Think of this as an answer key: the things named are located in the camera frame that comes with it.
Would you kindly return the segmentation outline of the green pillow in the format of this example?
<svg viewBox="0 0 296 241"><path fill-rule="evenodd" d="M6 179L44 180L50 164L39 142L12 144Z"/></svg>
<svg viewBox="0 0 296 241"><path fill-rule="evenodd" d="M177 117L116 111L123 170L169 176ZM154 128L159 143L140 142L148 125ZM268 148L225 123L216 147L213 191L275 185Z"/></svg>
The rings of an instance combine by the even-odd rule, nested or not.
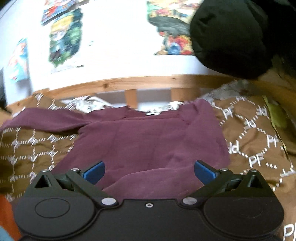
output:
<svg viewBox="0 0 296 241"><path fill-rule="evenodd" d="M289 160L290 157L287 151L287 147L280 136L280 131L287 129L287 125L288 125L287 117L286 117L287 114L285 113L284 109L280 106L280 104L277 101L271 98L268 98L265 95L263 96L263 99L268 109L271 125L276 132L277 138L282 143L283 151L287 159Z"/></svg>

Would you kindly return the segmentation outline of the black puffer jacket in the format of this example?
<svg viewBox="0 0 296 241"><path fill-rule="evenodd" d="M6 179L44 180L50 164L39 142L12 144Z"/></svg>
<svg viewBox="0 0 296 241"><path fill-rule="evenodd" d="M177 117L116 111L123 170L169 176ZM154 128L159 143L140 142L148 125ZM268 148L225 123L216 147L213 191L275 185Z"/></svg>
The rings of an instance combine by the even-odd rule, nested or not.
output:
<svg viewBox="0 0 296 241"><path fill-rule="evenodd" d="M276 68L295 77L295 1L203 1L190 37L213 71L255 79Z"/></svg>

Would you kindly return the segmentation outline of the wooden bed frame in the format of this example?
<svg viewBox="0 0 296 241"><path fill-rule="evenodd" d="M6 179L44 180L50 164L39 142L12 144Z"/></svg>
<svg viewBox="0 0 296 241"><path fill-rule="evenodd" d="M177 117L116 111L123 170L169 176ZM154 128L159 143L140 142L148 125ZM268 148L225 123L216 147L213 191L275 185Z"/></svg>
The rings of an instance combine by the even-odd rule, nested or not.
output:
<svg viewBox="0 0 296 241"><path fill-rule="evenodd" d="M173 75L143 76L97 80L59 89L42 89L40 92L55 99L79 97L99 92L124 91L127 105L137 107L138 89L171 90L172 101L193 100L201 95L203 88L218 88L235 80L235 77L222 75ZM270 94L285 108L295 112L295 79L287 75L279 76L273 71L262 75L253 84L264 94Z"/></svg>

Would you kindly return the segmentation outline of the small anime girl poster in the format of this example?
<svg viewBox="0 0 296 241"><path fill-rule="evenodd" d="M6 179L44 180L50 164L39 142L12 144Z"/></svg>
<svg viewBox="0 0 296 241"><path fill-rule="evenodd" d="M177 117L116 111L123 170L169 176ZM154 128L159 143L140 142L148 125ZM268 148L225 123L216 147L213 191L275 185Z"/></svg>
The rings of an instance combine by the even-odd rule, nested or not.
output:
<svg viewBox="0 0 296 241"><path fill-rule="evenodd" d="M20 82L29 78L27 39L20 39L10 62L10 80Z"/></svg>

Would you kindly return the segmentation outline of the colourful landscape poster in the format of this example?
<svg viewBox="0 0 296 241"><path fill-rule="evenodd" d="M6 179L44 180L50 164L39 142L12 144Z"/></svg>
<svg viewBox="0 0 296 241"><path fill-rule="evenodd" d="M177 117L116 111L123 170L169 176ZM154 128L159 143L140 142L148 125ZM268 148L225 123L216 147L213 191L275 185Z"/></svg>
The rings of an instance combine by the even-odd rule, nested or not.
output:
<svg viewBox="0 0 296 241"><path fill-rule="evenodd" d="M162 38L160 55L193 55L190 23L202 1L147 1L147 21Z"/></svg>

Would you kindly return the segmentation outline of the orange cloth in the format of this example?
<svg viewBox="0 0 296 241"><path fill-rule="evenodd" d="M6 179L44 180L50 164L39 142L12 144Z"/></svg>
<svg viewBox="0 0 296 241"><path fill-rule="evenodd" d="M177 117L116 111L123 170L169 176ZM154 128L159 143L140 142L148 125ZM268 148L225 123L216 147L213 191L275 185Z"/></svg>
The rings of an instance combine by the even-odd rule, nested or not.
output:
<svg viewBox="0 0 296 241"><path fill-rule="evenodd" d="M0 226L1 241L14 241L22 237L14 220L12 206L2 194L0 198Z"/></svg>

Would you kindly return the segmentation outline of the anime boy poster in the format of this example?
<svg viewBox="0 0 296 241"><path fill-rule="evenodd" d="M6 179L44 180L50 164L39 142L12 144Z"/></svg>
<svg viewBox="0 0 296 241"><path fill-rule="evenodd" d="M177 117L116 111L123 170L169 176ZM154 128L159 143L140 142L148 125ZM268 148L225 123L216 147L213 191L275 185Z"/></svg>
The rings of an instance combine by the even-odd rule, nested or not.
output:
<svg viewBox="0 0 296 241"><path fill-rule="evenodd" d="M80 8L56 18L51 26L49 62L55 67L63 65L80 49L82 40L82 18Z"/></svg>

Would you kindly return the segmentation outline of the maroon long-sleeve shirt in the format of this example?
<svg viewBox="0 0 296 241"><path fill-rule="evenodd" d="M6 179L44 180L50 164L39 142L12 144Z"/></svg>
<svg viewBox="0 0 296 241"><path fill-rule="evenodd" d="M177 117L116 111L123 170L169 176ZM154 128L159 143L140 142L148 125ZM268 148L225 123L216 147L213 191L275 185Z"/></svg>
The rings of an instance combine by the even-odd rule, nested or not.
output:
<svg viewBox="0 0 296 241"><path fill-rule="evenodd" d="M77 131L73 149L53 173L85 169L102 161L105 174L97 187L119 200L180 199L201 186L194 174L197 160L216 169L230 163L213 108L203 99L158 115L128 107L88 114L26 108L3 128Z"/></svg>

